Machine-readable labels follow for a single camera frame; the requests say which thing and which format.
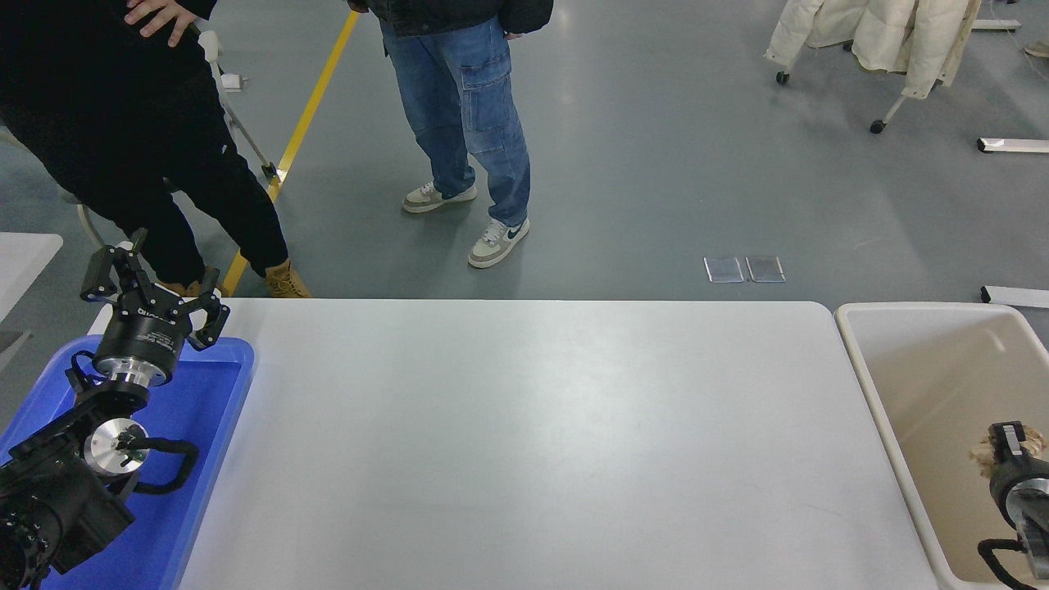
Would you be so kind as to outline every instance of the black pants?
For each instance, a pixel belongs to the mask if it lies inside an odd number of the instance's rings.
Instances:
[[[8,104],[0,115],[91,211],[129,236],[149,231],[143,255],[157,280],[189,285],[204,275],[193,231],[164,178],[218,220],[260,276],[287,258],[277,212],[237,153],[207,68],[155,101],[59,112]]]

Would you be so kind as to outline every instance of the jeans pocket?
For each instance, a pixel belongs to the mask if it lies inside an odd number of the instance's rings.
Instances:
[[[510,113],[510,52],[476,66],[464,66],[463,125],[488,131],[506,125]]]

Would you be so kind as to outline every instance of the blue jeans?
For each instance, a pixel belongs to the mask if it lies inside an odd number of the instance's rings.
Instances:
[[[398,38],[382,22],[401,102],[430,159],[433,185],[448,196],[473,186],[471,153],[488,172],[488,214],[514,227],[528,217],[532,189],[524,132],[510,91],[510,46],[497,18],[423,37]]]

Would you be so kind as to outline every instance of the white sneaker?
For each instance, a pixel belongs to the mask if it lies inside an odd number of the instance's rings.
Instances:
[[[1035,58],[1049,58],[1049,42],[1035,41],[1034,43],[1030,43],[1024,47],[1024,51],[1026,51],[1029,56],[1034,56]]]
[[[487,269],[507,257],[514,246],[521,240],[531,227],[528,219],[516,228],[507,227],[502,222],[491,219],[480,239],[473,245],[467,257],[471,267]]]
[[[426,213],[447,203],[473,201],[475,196],[477,196],[476,185],[471,186],[455,196],[445,196],[434,188],[431,181],[406,194],[402,207],[409,213]]]

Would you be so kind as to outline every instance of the beige plastic bin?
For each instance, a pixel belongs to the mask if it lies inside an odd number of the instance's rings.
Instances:
[[[851,303],[835,313],[941,588],[1004,588],[977,553],[1014,539],[968,460],[993,422],[1049,435],[1049,354],[1024,317],[983,303]],[[1020,553],[999,551],[1021,581]]]

